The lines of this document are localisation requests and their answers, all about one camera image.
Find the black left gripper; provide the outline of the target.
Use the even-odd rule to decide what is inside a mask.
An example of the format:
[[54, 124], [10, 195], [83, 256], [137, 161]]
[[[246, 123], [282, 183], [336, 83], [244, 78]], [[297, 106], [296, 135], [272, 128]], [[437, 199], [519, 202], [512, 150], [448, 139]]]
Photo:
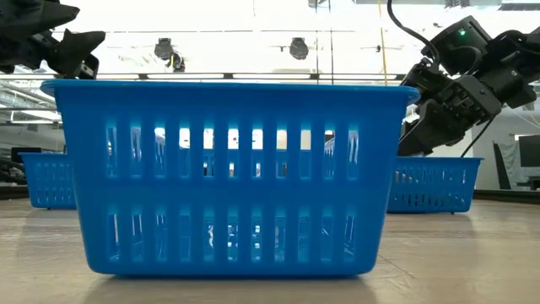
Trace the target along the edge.
[[37, 70], [46, 61], [64, 79], [96, 79], [100, 61], [92, 51], [105, 32], [65, 30], [61, 41], [52, 35], [51, 28], [75, 20], [79, 12], [59, 0], [0, 0], [0, 72], [14, 73], [18, 65]]

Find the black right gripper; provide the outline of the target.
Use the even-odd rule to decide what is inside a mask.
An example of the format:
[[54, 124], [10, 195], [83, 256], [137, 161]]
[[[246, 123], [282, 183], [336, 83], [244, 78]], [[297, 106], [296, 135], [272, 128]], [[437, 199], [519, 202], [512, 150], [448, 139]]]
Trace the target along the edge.
[[472, 75], [452, 79], [426, 60], [413, 65], [401, 82], [418, 90], [418, 119], [402, 124], [398, 156], [430, 155], [433, 148], [463, 139], [465, 127], [501, 112], [493, 91]]

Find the blue slotted plastic basket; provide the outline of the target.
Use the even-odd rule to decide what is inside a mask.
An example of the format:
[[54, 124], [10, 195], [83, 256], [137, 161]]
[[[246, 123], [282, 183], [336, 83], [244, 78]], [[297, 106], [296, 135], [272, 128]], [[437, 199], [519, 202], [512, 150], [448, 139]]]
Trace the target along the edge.
[[67, 154], [20, 153], [34, 208], [76, 209], [73, 166]]
[[376, 263], [407, 86], [47, 80], [89, 267], [331, 276]]
[[467, 212], [481, 161], [477, 157], [398, 157], [387, 211], [395, 214]]

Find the black chair back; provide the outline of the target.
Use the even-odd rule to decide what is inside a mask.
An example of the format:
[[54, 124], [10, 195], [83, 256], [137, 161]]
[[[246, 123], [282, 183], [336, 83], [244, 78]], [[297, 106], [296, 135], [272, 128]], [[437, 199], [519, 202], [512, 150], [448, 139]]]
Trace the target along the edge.
[[499, 188], [502, 190], [511, 190], [510, 179], [508, 177], [503, 156], [497, 143], [493, 143], [495, 166], [499, 181]]

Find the black hanging fixture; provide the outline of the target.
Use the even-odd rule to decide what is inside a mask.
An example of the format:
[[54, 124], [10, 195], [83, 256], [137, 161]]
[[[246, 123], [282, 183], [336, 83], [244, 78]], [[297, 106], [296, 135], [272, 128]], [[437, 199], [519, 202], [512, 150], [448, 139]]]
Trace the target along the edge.
[[174, 73], [185, 72], [185, 59], [174, 49], [171, 38], [159, 38], [154, 45], [154, 55], [164, 61], [167, 68], [172, 68]]
[[296, 60], [305, 60], [309, 55], [309, 47], [302, 37], [294, 37], [289, 46], [289, 54]]

